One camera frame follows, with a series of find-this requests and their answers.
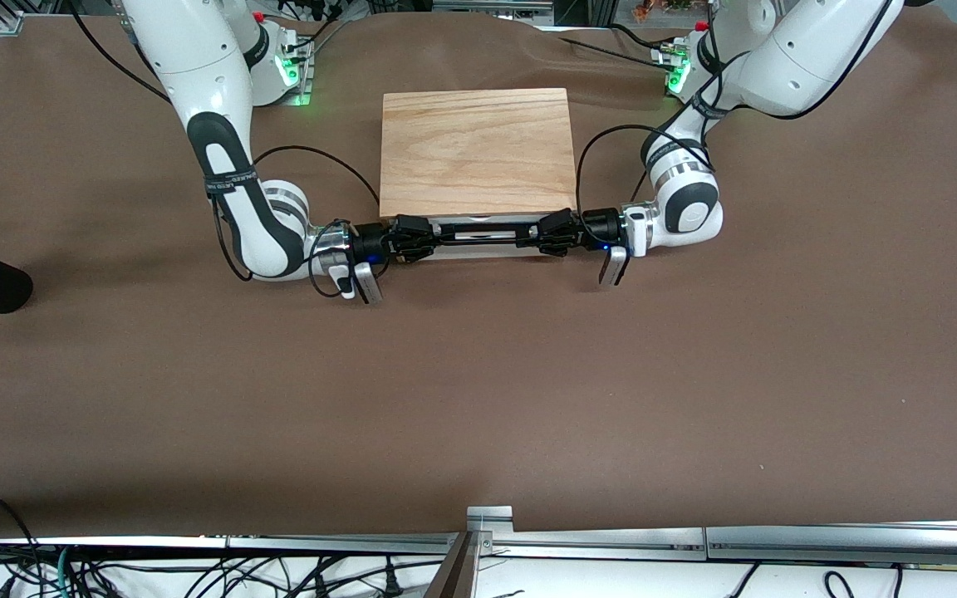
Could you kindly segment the wooden drawer cabinet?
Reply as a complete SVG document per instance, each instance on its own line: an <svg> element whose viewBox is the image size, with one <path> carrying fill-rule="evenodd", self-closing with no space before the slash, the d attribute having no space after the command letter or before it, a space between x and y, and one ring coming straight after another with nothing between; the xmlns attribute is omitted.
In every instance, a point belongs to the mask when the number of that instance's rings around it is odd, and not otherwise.
<svg viewBox="0 0 957 598"><path fill-rule="evenodd" d="M387 92L380 220L535 214L575 204L563 88Z"/></svg>

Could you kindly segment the brown table cloth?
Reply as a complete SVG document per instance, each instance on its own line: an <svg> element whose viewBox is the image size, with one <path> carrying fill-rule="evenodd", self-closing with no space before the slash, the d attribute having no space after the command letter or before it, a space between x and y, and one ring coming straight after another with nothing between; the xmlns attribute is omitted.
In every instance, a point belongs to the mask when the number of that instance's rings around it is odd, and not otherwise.
<svg viewBox="0 0 957 598"><path fill-rule="evenodd" d="M376 306L243 283L167 103L66 17L0 39L0 498L39 537L957 519L957 23L708 136L725 223L423 261ZM0 510L0 535L17 527Z"/></svg>

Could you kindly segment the green orange plant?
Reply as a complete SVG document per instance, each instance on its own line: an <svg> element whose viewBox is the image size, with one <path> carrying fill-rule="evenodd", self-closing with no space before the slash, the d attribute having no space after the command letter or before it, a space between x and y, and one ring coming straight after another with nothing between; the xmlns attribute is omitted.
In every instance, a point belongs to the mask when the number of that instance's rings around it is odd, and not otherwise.
<svg viewBox="0 0 957 598"><path fill-rule="evenodd" d="M631 9L636 22L645 22L650 15L680 16L688 12L702 11L707 0L637 0Z"/></svg>

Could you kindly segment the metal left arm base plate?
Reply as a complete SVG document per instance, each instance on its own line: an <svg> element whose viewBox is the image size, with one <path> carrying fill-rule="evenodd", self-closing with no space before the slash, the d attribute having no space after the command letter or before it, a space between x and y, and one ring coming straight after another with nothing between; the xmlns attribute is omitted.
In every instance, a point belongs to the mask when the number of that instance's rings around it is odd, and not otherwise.
<svg viewBox="0 0 957 598"><path fill-rule="evenodd" d="M678 96L684 89L691 72L689 48L684 44L660 44L650 50L650 56L658 68L667 72L665 87L670 95Z"/></svg>

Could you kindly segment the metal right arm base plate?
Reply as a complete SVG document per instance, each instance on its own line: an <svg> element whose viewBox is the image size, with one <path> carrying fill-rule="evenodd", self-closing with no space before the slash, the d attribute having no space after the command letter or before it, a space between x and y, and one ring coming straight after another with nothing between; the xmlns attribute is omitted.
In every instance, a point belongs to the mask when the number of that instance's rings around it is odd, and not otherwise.
<svg viewBox="0 0 957 598"><path fill-rule="evenodd" d="M312 101L315 76L315 35L288 32L277 54L278 68L287 83L280 105L305 106Z"/></svg>

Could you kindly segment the aluminium back frame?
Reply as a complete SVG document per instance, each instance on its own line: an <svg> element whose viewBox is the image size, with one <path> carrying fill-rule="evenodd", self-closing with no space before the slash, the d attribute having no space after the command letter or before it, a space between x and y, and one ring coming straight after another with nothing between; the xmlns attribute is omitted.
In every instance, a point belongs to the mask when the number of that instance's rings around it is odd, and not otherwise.
<svg viewBox="0 0 957 598"><path fill-rule="evenodd" d="M553 0L430 0L432 12L481 12L525 22L533 27L555 26Z"/></svg>

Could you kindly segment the aluminium corner bracket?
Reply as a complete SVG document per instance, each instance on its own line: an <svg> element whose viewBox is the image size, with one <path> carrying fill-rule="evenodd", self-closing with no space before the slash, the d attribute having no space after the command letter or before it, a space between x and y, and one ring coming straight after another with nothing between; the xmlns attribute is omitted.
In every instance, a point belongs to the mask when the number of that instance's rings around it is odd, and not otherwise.
<svg viewBox="0 0 957 598"><path fill-rule="evenodd" d="M467 529L494 535L515 532L513 509L510 506L470 506L466 512Z"/></svg>

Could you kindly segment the short aluminium frame rail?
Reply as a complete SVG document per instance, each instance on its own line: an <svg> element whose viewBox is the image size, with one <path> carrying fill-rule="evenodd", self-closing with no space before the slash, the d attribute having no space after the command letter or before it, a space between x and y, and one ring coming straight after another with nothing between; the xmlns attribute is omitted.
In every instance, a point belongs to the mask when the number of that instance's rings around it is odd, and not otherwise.
<svg viewBox="0 0 957 598"><path fill-rule="evenodd" d="M491 549L520 559L614 561L703 561L707 541L702 527L561 532L493 531Z"/></svg>

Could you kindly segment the long aluminium frame rail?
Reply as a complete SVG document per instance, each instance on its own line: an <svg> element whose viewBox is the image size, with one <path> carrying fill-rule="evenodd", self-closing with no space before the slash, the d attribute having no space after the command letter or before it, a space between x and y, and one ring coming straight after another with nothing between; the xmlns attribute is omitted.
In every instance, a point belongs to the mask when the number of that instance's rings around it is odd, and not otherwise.
<svg viewBox="0 0 957 598"><path fill-rule="evenodd" d="M103 537L43 537L42 551L73 550L114 559L225 556L225 554L350 553L445 554L459 536L450 533L384 535L104 535Z"/></svg>

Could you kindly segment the aluminium frame post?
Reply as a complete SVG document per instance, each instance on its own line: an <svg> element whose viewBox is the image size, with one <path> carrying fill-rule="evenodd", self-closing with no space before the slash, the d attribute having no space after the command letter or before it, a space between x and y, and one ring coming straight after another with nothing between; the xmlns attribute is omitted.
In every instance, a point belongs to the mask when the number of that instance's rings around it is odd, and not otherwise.
<svg viewBox="0 0 957 598"><path fill-rule="evenodd" d="M491 548L490 532L457 534L423 598L474 598L479 561L491 553Z"/></svg>

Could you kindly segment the wide aluminium frame rail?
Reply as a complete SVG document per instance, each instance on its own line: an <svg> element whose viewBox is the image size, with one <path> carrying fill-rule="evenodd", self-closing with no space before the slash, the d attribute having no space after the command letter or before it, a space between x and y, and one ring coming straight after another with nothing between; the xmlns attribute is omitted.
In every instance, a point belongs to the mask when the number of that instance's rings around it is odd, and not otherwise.
<svg viewBox="0 0 957 598"><path fill-rule="evenodd" d="M710 559L957 565L957 520L706 527Z"/></svg>

